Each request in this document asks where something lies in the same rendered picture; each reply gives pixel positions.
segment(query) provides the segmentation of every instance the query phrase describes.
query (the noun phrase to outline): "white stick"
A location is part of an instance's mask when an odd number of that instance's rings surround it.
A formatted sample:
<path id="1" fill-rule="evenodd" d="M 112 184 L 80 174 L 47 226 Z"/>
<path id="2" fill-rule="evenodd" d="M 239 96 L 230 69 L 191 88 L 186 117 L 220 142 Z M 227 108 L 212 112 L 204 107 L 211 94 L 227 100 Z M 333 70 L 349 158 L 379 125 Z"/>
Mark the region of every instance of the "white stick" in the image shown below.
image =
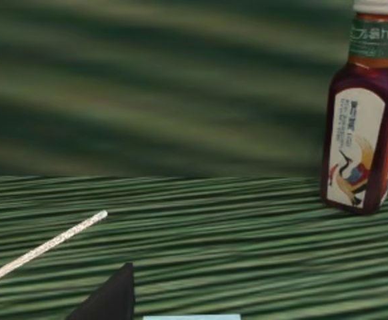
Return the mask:
<path id="1" fill-rule="evenodd" d="M 49 240 L 48 242 L 45 242 L 44 244 L 31 250 L 30 252 L 20 256 L 18 259 L 13 260 L 12 262 L 2 266 L 0 268 L 0 278 L 4 277 L 6 274 L 12 272 L 16 268 L 19 268 L 20 266 L 26 264 L 27 262 L 31 261 L 32 259 L 38 257 L 39 255 L 43 254 L 44 252 L 54 248 L 58 244 L 68 240 L 72 236 L 78 234 L 79 232 L 83 231 L 84 229 L 90 227 L 91 225 L 94 225 L 96 222 L 106 218 L 106 216 L 108 216 L 108 212 L 103 210 L 103 211 L 97 213 L 96 215 L 84 220 L 82 223 L 79 223 L 78 225 L 66 230 L 66 232 L 61 233 L 60 235 L 54 237 L 52 240 Z"/>

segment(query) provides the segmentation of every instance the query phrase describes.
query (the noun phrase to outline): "green neck label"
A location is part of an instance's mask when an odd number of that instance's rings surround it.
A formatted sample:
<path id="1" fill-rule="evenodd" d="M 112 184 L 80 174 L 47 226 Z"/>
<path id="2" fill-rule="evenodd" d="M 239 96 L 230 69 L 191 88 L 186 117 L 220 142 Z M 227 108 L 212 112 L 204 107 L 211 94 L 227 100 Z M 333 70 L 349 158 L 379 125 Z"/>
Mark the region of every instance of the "green neck label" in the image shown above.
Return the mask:
<path id="1" fill-rule="evenodd" d="M 362 58 L 388 59 L 388 21 L 354 18 L 349 54 Z"/>

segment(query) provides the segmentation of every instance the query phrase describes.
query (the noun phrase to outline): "colorful bird on label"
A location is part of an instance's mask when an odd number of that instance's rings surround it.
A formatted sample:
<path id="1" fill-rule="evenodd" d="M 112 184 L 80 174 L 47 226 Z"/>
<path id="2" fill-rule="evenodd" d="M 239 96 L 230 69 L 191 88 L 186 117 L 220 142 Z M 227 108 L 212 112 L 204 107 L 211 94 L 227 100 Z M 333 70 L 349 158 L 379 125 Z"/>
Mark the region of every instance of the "colorful bird on label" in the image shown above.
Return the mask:
<path id="1" fill-rule="evenodd" d="M 358 206 L 362 202 L 362 200 L 358 198 L 358 194 L 366 190 L 374 150 L 365 138 L 356 137 L 355 141 L 360 146 L 361 150 L 360 162 L 351 169 L 348 177 L 346 177 L 345 172 L 353 163 L 353 159 L 348 157 L 342 150 L 339 150 L 343 157 L 343 161 L 330 169 L 329 185 L 332 186 L 336 174 L 335 180 L 340 190 L 346 194 L 353 206 Z"/>

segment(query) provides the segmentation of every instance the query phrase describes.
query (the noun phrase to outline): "black object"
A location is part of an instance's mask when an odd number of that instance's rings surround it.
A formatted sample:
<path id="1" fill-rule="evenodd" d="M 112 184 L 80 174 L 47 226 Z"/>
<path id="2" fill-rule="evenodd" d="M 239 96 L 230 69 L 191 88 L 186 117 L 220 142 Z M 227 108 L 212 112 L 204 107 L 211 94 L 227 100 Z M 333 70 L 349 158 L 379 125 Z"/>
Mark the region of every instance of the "black object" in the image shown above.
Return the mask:
<path id="1" fill-rule="evenodd" d="M 66 320 L 133 320 L 134 309 L 133 264 L 126 263 Z"/>

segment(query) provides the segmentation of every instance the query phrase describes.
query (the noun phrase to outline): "red liquid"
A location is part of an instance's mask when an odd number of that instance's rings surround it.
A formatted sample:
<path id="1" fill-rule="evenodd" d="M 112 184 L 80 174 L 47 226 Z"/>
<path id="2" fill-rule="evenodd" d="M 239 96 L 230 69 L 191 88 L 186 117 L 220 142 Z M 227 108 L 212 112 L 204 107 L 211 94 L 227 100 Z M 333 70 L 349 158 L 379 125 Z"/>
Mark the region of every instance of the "red liquid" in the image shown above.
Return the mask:
<path id="1" fill-rule="evenodd" d="M 370 19 L 385 19 L 388 16 L 370 16 Z M 364 88 L 376 93 L 385 102 L 385 109 L 377 146 L 365 190 L 363 208 L 348 206 L 327 199 L 329 184 L 329 158 L 333 132 L 333 116 L 335 111 L 335 96 L 338 92 L 349 88 Z M 329 206 L 368 215 L 376 212 L 381 204 L 383 194 L 387 189 L 388 175 L 388 59 L 364 59 L 350 57 L 349 62 L 340 70 L 330 85 L 327 105 L 327 123 L 323 163 L 321 171 L 321 198 Z"/>

